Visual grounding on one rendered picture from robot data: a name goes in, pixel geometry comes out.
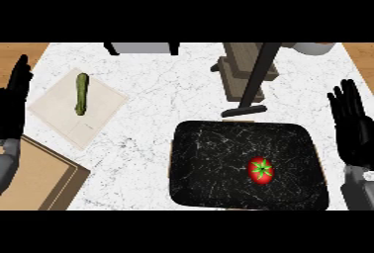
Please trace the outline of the red tomato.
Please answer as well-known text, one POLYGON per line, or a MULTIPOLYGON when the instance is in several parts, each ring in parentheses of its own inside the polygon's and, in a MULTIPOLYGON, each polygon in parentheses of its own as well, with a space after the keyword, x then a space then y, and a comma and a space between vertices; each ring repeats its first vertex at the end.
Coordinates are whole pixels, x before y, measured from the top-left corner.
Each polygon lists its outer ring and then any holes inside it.
POLYGON ((249 161, 249 177, 253 182, 259 185, 267 185, 274 180, 275 169, 271 161, 262 157, 256 156, 249 161))

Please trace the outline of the beige placemat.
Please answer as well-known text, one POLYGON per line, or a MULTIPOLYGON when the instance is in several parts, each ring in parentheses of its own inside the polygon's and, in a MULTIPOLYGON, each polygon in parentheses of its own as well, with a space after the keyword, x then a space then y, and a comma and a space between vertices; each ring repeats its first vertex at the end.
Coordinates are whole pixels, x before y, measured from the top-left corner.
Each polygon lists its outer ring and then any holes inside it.
POLYGON ((128 102, 128 97, 105 83, 89 77, 86 112, 76 113, 76 78, 82 70, 74 68, 29 110, 58 132, 70 144, 83 150, 97 138, 103 128, 128 102))

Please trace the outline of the brown wooden box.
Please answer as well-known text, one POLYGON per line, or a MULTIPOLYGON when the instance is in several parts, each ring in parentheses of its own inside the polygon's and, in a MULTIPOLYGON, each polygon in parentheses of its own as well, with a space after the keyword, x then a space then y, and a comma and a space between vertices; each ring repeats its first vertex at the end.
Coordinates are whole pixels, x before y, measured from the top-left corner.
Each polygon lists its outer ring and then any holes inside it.
POLYGON ((89 170, 26 135, 12 184, 0 196, 0 211, 64 211, 89 170))

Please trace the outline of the grey round pot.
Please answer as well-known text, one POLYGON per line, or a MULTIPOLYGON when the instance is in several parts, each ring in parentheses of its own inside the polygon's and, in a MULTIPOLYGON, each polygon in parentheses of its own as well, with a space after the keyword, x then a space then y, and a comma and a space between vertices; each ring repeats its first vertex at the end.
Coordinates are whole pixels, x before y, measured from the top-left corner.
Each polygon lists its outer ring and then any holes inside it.
POLYGON ((293 49, 305 55, 324 55, 333 47, 335 42, 298 42, 293 49))

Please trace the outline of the black marble tray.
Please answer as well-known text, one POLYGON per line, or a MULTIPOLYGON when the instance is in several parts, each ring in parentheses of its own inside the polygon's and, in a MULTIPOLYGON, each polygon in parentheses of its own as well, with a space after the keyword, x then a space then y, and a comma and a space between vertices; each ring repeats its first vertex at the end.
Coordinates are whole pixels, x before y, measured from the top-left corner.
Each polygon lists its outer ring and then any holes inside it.
POLYGON ((190 207, 324 211, 327 184, 308 130, 295 124, 179 123, 172 153, 171 195, 190 207), (274 180, 259 185, 249 161, 265 157, 274 180))

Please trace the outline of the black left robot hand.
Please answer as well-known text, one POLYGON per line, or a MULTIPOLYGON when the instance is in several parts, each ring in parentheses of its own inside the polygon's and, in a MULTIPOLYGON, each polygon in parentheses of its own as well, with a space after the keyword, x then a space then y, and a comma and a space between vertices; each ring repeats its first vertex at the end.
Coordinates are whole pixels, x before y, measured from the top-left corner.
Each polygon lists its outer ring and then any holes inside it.
POLYGON ((0 139, 20 139, 26 126, 26 102, 35 74, 29 55, 23 54, 15 64, 6 88, 0 88, 0 139))

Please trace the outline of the green cucumber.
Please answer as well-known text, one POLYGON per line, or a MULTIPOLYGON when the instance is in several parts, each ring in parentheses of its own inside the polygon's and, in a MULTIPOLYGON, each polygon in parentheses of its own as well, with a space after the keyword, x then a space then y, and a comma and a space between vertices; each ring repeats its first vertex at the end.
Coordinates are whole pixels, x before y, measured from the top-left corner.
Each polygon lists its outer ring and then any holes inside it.
POLYGON ((80 73, 76 77, 76 93, 77 93, 77 101, 76 101, 76 113, 83 116, 86 112, 86 94, 88 94, 88 86, 89 86, 89 76, 86 73, 80 73))

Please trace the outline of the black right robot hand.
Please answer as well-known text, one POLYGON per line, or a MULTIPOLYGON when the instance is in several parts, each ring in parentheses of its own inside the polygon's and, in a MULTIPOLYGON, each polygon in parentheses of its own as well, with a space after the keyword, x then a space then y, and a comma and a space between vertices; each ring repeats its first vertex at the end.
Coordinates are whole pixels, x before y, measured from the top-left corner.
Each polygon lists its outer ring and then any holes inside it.
POLYGON ((348 165, 374 171, 374 120, 367 116, 352 79, 327 94, 335 119, 338 152, 348 165))

